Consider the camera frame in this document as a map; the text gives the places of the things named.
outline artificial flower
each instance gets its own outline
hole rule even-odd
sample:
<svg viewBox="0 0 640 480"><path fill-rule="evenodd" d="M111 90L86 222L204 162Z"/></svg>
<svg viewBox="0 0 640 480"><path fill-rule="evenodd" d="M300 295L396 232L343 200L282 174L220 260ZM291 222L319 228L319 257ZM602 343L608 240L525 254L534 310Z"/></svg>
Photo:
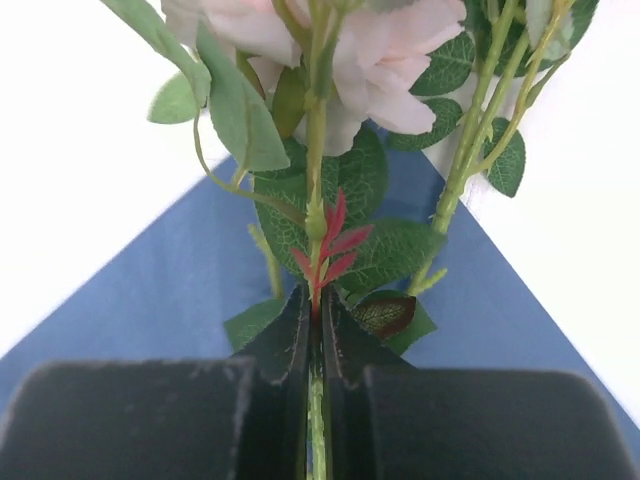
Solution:
<svg viewBox="0 0 640 480"><path fill-rule="evenodd" d="M303 26L311 23L308 0L286 0ZM265 91L275 88L283 66L300 65L301 49L278 17L271 0L162 0L167 25L193 46L198 21L225 45L250 59ZM325 154L351 149L360 125L371 118L404 134L431 131L435 114L410 88L429 66L428 54L463 31L462 0L418 0L388 13L361 8L340 33L333 59L337 96L327 105ZM306 118L295 130L306 143Z"/></svg>
<svg viewBox="0 0 640 480"><path fill-rule="evenodd" d="M371 118L397 133L431 131L435 114L411 93L430 63L428 54L459 35L462 0L418 0L389 13L360 9L346 19L333 60L338 98L328 104L325 153L351 149L360 124ZM296 130L304 142L306 119Z"/></svg>

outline blue cloth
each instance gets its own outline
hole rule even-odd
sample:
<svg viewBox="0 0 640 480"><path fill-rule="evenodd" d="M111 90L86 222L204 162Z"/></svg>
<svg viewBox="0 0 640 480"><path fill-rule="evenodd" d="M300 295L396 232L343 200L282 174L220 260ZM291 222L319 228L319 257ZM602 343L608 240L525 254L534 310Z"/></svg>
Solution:
<svg viewBox="0 0 640 480"><path fill-rule="evenodd" d="M442 178L421 153L390 157L378 214L425 221ZM227 160L218 173L229 178L233 169ZM0 411L25 375L52 359L229 355L222 322L269 297L264 260L247 233L255 221L250 201L199 182L0 360ZM582 374L612 406L640 464L638 428L463 205L438 265L449 273L421 300L439 329L411 347L410 362Z"/></svg>

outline green stem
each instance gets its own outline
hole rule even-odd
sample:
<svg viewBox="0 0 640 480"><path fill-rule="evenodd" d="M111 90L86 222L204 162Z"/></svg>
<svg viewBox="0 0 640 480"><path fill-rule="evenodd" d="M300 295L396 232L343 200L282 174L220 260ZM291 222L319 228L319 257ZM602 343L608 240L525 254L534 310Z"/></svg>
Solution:
<svg viewBox="0 0 640 480"><path fill-rule="evenodd" d="M327 102L313 99L307 120L307 200L319 205L322 198L321 174L327 131Z"/></svg>
<svg viewBox="0 0 640 480"><path fill-rule="evenodd" d="M549 43L553 40L556 30L560 26L560 21L562 20L564 15L566 15L566 13L567 13L566 10L563 9L562 11L555 12L553 17L551 18L551 22L549 22L549 25L547 26L547 29L545 30L545 33L542 36L542 39L540 40L540 43L538 44L536 51L533 53L533 56L531 57L531 62L529 63L527 74L524 78L524 81L522 82L522 87L520 87L520 92L518 93L518 98L516 99L516 105L513 109L513 116L511 117L511 121L509 122L507 129L505 130L502 137L500 137L500 140L498 141L494 149L491 151L491 153L482 162L478 163L478 165L470 172L471 175L475 173L480 173L484 170L491 168L491 165L493 165L493 162L495 162L498 159L498 157L500 156L500 154L502 154L502 152L507 147L507 145L509 145L511 138L513 138L513 135L515 135L516 131L518 130L518 125L520 124L522 117L524 116L527 109L532 105L533 100L535 100L535 98L533 98L532 100L530 93L532 91L535 92L534 97L537 97L538 94L540 93L539 90L536 91L535 89L535 86L534 86L535 78L536 78L536 75L538 74L538 71L540 70L540 64L544 59L544 53L547 50ZM565 59L563 59L563 61L559 62L559 64L561 65L562 63L564 63L564 61L566 61L566 57ZM540 89L546 84L549 78L551 78L551 76L558 70L560 65L558 65L558 67L555 69L551 69L550 72L547 72L547 75L545 76L545 78L541 80L541 82L543 83Z"/></svg>
<svg viewBox="0 0 640 480"><path fill-rule="evenodd" d="M319 339L316 338L311 360L311 386L309 393L309 416L311 420L311 451L313 459L313 479L326 480L327 460L324 439L324 420L322 416L322 395L324 379L320 356Z"/></svg>
<svg viewBox="0 0 640 480"><path fill-rule="evenodd" d="M249 81L249 83L256 89L256 92L262 97L264 100L266 98L264 93L264 88L262 87L262 83L260 83L260 78L258 74L253 69L251 64L249 63L250 55L241 50L236 50L236 67L244 77Z"/></svg>
<svg viewBox="0 0 640 480"><path fill-rule="evenodd" d="M304 28L298 23L286 0L272 0L272 3L274 10L282 19L287 30L289 30L293 39L302 48L303 54L308 56L311 42L311 32L309 32L309 29Z"/></svg>
<svg viewBox="0 0 640 480"><path fill-rule="evenodd" d="M523 32L518 39L518 43L516 44L513 54L507 63L507 66L502 73L502 77L500 77L500 81L498 85L496 85L496 89L491 96L491 100L489 101L489 105L487 106L487 110L484 112L482 116L482 120L478 129L476 130L475 137L473 139L473 143L469 152L467 154L470 160L475 160L478 158L480 153L480 149L484 144L484 140L487 137L487 133L491 128L491 123L493 122L496 114L498 113L498 109L502 106L504 99L511 87L511 83L516 75L516 71L518 70L518 66L524 57L524 54L527 52L527 48L529 47L529 36L527 32ZM473 163L470 162L467 167L467 171L465 172L465 182L469 178L469 171L473 170Z"/></svg>
<svg viewBox="0 0 640 480"><path fill-rule="evenodd" d="M277 198L268 197L266 195L261 195L255 192L248 192L246 190L241 190L239 188L234 187L228 183L223 182L219 179L207 166L207 162L204 159L204 155L202 153L202 144L200 142L200 132L198 131L198 121L200 120L200 115L196 115L193 119L193 139L196 148L196 154L198 155L198 160L200 161L200 165L206 172L207 176L213 180L213 182L220 186L223 190L227 192L235 193L236 195L240 195L242 197L249 198L255 202L264 203L265 205L269 205L270 207L275 208L284 216L286 216L291 221L295 222L297 225L300 225L304 228L304 214L300 212L297 208L285 203Z"/></svg>
<svg viewBox="0 0 640 480"><path fill-rule="evenodd" d="M264 233L255 225L249 225L249 233L267 261L267 272L269 273L269 283L271 285L271 294L273 295L273 298L284 300L284 285L282 283L280 264L271 251L271 247L269 247L269 243L267 242Z"/></svg>
<svg viewBox="0 0 640 480"><path fill-rule="evenodd" d="M447 178L445 189L440 196L436 213L431 223L431 227L438 233L446 234L451 223L451 218L458 205L458 199L464 192L466 182L466 171L472 158L468 156L468 150L474 139L474 135L478 126L479 115L482 111L482 103L484 102L491 78L498 65L502 48L507 39L509 28L513 22L515 9L518 5L517 0L506 0L500 18L493 27L493 38L491 47L487 53L487 58L482 64L482 72L478 78L478 85L471 100L471 107L467 112L462 130L462 137L456 150L451 172ZM411 284L407 290L409 295L418 295L422 292L425 277L429 273L431 264L435 258L435 253L426 259L423 266L411 279Z"/></svg>

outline rose petal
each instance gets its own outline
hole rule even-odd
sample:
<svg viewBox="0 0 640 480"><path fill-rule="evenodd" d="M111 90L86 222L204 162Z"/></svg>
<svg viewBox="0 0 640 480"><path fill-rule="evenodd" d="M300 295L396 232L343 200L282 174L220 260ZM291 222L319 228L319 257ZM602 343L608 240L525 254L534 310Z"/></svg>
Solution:
<svg viewBox="0 0 640 480"><path fill-rule="evenodd" d="M207 18L213 30L239 50L292 68L300 65L300 47L275 13L252 11L230 16L208 10Z"/></svg>
<svg viewBox="0 0 640 480"><path fill-rule="evenodd" d="M383 60L367 71L367 80L385 92L409 90L427 69L431 59L426 55L400 60Z"/></svg>
<svg viewBox="0 0 640 480"><path fill-rule="evenodd" d="M309 0L285 0L289 10L297 22L305 27L311 26L311 13L309 12Z"/></svg>
<svg viewBox="0 0 640 480"><path fill-rule="evenodd" d="M275 13L271 0L198 0L198 2L202 4L204 11L222 15L246 15L256 11Z"/></svg>
<svg viewBox="0 0 640 480"><path fill-rule="evenodd" d="M360 131L364 118L354 115L342 105L339 99L334 97L327 103L327 119L324 154L329 157L337 157L351 150L353 139ZM294 137L300 143L307 145L306 115L298 124Z"/></svg>
<svg viewBox="0 0 640 480"><path fill-rule="evenodd" d="M391 57L427 54L459 35L466 17L460 0L419 0L391 16Z"/></svg>
<svg viewBox="0 0 640 480"><path fill-rule="evenodd" d="M195 48L198 21L204 18L200 11L200 0L162 0L160 8L166 15L167 27L178 41Z"/></svg>
<svg viewBox="0 0 640 480"><path fill-rule="evenodd" d="M370 86L369 116L382 128L391 132L419 135L430 132L436 116L433 111L408 91L385 93Z"/></svg>
<svg viewBox="0 0 640 480"><path fill-rule="evenodd" d="M348 27L342 30L333 56L333 81L345 107L364 120L369 102L367 83L364 70L358 65L356 38Z"/></svg>
<svg viewBox="0 0 640 480"><path fill-rule="evenodd" d="M382 60L389 48L390 17L360 9L347 17L346 24L355 36L360 67L366 70Z"/></svg>
<svg viewBox="0 0 640 480"><path fill-rule="evenodd" d="M265 92L274 89L280 79L283 66L265 57L253 57L248 61L258 75L262 89Z"/></svg>

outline flower stem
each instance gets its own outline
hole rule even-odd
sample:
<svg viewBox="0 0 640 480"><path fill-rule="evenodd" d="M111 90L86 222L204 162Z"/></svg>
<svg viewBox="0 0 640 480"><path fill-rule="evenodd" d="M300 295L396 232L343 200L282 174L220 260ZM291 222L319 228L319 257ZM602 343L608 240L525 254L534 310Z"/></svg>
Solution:
<svg viewBox="0 0 640 480"><path fill-rule="evenodd" d="M300 225L304 228L304 214L300 212L294 206L285 203L277 198L268 197L266 195L261 195L255 192L248 192L246 190L242 190L240 188L235 187L234 185L230 185L225 183L220 178L218 178L207 166L207 162L204 159L204 155L202 153L202 145L200 143L200 132L198 131L198 121L200 119L200 115L196 115L193 119L193 139L196 148L196 154L198 155L198 160L200 161L200 165L203 170L207 174L207 176L213 180L213 182L221 187L223 190L227 192L235 193L236 195L240 195L242 197L249 198L255 202L264 203L265 205L269 205L270 207L275 208L280 213L282 213L285 217L295 222L297 225Z"/></svg>
<svg viewBox="0 0 640 480"><path fill-rule="evenodd" d="M571 3L572 2L569 2L567 4L568 7L566 9L557 11L552 16L551 22L549 22L549 25L547 26L547 29L545 30L545 33L542 36L542 39L540 40L538 47L533 53L531 62L529 63L529 68L527 70L527 74L524 78L524 81L522 82L522 87L520 88L520 92L518 93L518 98L516 99L516 106L513 110L513 115L511 117L511 121L509 122L509 125L507 126L507 129L505 130L504 134L502 135L502 137L500 138L500 140L498 141L494 149L487 156L487 158L485 158L482 162L480 162L470 172L471 175L487 170L488 168L491 167L491 165L493 165L493 162L497 160L497 158L500 156L500 154L504 151L504 149L507 147L507 145L511 141L511 138L513 137L513 135L516 133L516 130L518 129L518 125L522 120L522 117L524 117L525 112L533 104L533 101L535 101L535 98L537 98L538 93L540 92L540 89L547 83L549 78L551 78L551 76L558 70L560 65L566 61L567 57L563 58L560 62L558 62L558 64L555 65L556 68L555 69L552 68L549 72L547 72L547 75L545 75L545 77L542 80L540 80L541 82L540 88L539 89L535 88L536 85L534 85L534 81L538 71L540 70L540 64L544 59L544 53L547 50L549 43L553 40L556 30L560 26L560 21L563 19L564 15L566 15L568 8L570 8L571 6ZM530 93L532 91L535 91L535 98L532 98L530 96Z"/></svg>
<svg viewBox="0 0 640 480"><path fill-rule="evenodd" d="M267 261L267 272L269 273L269 284L271 285L273 298L284 300L284 285L282 283L280 263L278 263L278 260L271 251L271 247L269 247L269 243L262 230L255 225L249 225L249 233Z"/></svg>
<svg viewBox="0 0 640 480"><path fill-rule="evenodd" d="M313 461L313 479L326 480L327 462L324 438L324 419L322 415L322 395L324 379L322 375L322 356L320 352L320 338L313 335L313 352L310 366L309 419L311 421L311 451Z"/></svg>
<svg viewBox="0 0 640 480"><path fill-rule="evenodd" d="M331 7L325 2L312 1L312 38L311 57L309 58L309 84L307 92L307 216L313 221L313 214L320 212L324 215L322 202L322 157L327 132L327 99L319 98L316 94L318 84L326 83L331 72L324 71L320 67L322 52L327 41L329 18L332 15ZM311 261L312 278L309 281L311 291L311 309L314 320L318 320L320 311L320 292L318 291L320 274L320 248L322 238L320 235L309 237L309 259Z"/></svg>
<svg viewBox="0 0 640 480"><path fill-rule="evenodd" d="M456 150L451 172L447 178L444 191L440 195L440 200L436 206L436 214L431 223L431 227L438 233L446 234L451 223L451 218L458 205L458 199L464 192L466 183L466 170L473 158L468 156L469 148L476 134L479 116L482 113L482 103L487 95L491 78L498 65L502 48L507 39L509 28L513 22L515 9L518 5L517 0L506 0L500 17L493 26L492 41L487 53L486 60L482 63L482 70L478 78L478 85L471 100L471 107L466 114L464 126L462 129L462 137ZM407 293L409 295L418 295L424 290L425 277L429 273L431 264L435 258L434 255L429 256L423 266L411 279Z"/></svg>
<svg viewBox="0 0 640 480"><path fill-rule="evenodd" d="M514 18L517 20L519 15L517 2L513 0L507 0L505 2L502 13L493 27L492 43L489 48L489 53L487 54L487 59L482 65L482 71L478 79L478 86L476 87L473 95L471 108L466 114L462 138L458 144L453 166L444 191L442 192L438 205L436 206L436 214L431 224L432 228L436 232L441 234L447 233L449 224L451 223L451 219L455 213L459 197L464 192L464 186L467 180L476 173L487 170L491 165L493 165L493 162L496 161L508 146L509 141L515 134L526 110L535 102L535 99L541 89L558 70L560 65L567 60L568 55L556 62L542 80L534 85L535 77L540 70L542 60L544 59L544 53L549 43L553 40L556 30L560 26L560 21L567 14L572 4L573 2L569 0L561 7L554 8L552 19L547 26L538 47L533 53L531 61L529 62L527 74L525 75L522 87L520 88L514 112L506 131L491 153L483 161L475 163L487 133L491 128L491 122L504 102L506 93L511 87L518 66L520 65L528 47L528 37L526 32L524 32L519 38L518 43L511 54L511 58L509 59L502 77L496 86L486 111L482 112L482 103L487 94L491 78L495 72L507 33L509 32L509 28ZM427 258L420 270L413 276L411 284L407 289L407 293L410 295L418 295L433 285L434 282L430 279L425 279L425 277L429 273L434 257L435 254Z"/></svg>
<svg viewBox="0 0 640 480"><path fill-rule="evenodd" d="M286 0L272 0L272 3L274 10L282 19L287 30L296 43L302 48L303 54L308 55L311 41L311 34L309 30L298 23Z"/></svg>

